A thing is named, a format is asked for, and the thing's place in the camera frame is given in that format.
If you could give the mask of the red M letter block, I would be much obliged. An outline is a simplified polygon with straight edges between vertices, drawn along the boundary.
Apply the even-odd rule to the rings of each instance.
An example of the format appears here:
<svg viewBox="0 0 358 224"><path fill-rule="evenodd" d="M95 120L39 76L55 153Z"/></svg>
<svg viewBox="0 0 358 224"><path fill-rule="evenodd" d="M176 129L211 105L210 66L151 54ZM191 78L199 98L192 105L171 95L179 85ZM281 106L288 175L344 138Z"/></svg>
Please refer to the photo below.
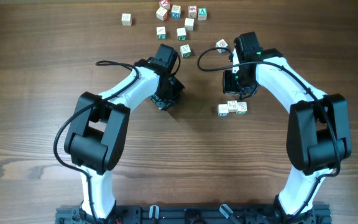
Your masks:
<svg viewBox="0 0 358 224"><path fill-rule="evenodd" d="M227 102L227 109L230 113L236 113L238 111L237 101L231 100Z"/></svg>

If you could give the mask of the green Z letter block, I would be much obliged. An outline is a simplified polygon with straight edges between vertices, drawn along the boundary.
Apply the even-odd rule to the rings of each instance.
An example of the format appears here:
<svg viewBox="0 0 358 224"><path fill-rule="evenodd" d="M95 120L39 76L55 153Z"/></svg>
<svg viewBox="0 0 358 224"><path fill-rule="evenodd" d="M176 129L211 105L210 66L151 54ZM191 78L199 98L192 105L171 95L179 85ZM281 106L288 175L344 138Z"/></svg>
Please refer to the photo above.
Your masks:
<svg viewBox="0 0 358 224"><path fill-rule="evenodd" d="M237 102L237 114L246 114L247 113L247 103L246 102Z"/></svg>

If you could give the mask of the blue edged wooden block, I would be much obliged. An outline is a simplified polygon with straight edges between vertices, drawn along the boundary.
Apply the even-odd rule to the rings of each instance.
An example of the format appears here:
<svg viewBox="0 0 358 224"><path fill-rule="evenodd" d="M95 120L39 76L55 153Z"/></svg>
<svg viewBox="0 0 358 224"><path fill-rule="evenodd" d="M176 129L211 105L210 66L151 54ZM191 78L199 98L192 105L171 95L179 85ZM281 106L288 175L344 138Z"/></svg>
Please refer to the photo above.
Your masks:
<svg viewBox="0 0 358 224"><path fill-rule="evenodd" d="M227 116L229 114L227 104L218 105L218 116Z"/></svg>

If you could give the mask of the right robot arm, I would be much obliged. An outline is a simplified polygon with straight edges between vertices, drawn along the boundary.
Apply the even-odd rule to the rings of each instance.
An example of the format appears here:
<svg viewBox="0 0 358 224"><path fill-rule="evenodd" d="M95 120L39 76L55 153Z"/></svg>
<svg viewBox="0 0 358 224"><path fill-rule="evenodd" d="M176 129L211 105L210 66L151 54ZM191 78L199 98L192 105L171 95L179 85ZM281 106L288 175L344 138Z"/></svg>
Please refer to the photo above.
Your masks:
<svg viewBox="0 0 358 224"><path fill-rule="evenodd" d="M309 84L281 52L263 49L255 32L234 39L231 60L224 93L243 100L262 86L289 114L286 149L292 168L278 202L288 221L300 218L311 210L322 181L337 176L341 161L351 155L347 101Z"/></svg>

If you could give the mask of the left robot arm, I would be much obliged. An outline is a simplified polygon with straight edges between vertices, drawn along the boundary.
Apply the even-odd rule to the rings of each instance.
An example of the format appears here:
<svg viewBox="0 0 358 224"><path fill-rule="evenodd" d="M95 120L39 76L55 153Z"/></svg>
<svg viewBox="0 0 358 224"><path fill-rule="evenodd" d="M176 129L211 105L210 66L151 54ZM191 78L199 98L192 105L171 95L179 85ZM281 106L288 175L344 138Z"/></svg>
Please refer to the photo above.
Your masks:
<svg viewBox="0 0 358 224"><path fill-rule="evenodd" d="M64 142L71 157L68 168L81 174L84 199L79 207L70 209L70 216L57 210L57 223L120 223L112 170L124 150L130 114L146 99L162 111L177 104L184 89L175 76L180 62L178 52L162 44L155 56L123 64L131 73L115 87L79 97L62 129L68 131Z"/></svg>

